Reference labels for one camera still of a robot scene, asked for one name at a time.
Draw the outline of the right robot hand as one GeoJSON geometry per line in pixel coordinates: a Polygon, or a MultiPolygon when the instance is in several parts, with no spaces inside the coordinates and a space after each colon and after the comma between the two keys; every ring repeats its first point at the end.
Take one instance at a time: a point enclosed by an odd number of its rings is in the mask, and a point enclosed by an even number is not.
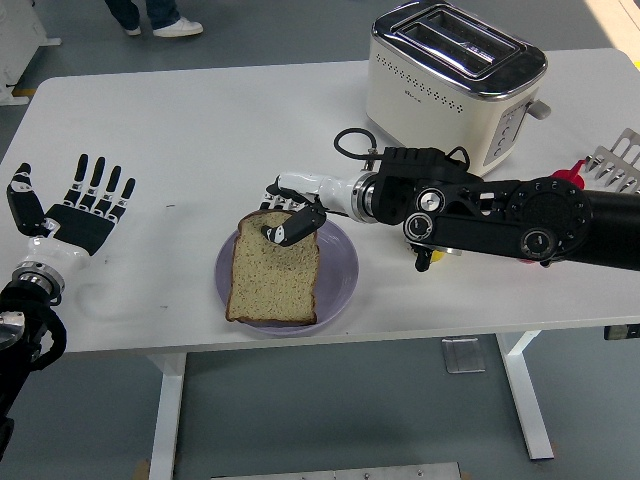
{"type": "Polygon", "coordinates": [[[262,226],[261,233],[270,242],[288,247],[315,233],[329,212],[358,220],[352,199],[355,181],[321,174],[281,173],[266,188],[262,207],[292,201],[302,208],[278,226],[262,226]]]}

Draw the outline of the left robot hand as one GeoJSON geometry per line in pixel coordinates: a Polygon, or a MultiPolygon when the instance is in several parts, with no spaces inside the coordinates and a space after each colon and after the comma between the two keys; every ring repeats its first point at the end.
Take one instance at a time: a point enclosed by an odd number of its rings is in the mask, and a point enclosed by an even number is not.
{"type": "Polygon", "coordinates": [[[105,173],[106,160],[79,157],[64,198],[44,210],[31,183],[31,166],[23,163],[7,186],[7,200],[20,233],[29,238],[26,259],[61,272],[73,263],[84,264],[105,243],[124,215],[135,180],[120,181],[121,168],[105,173]]]}

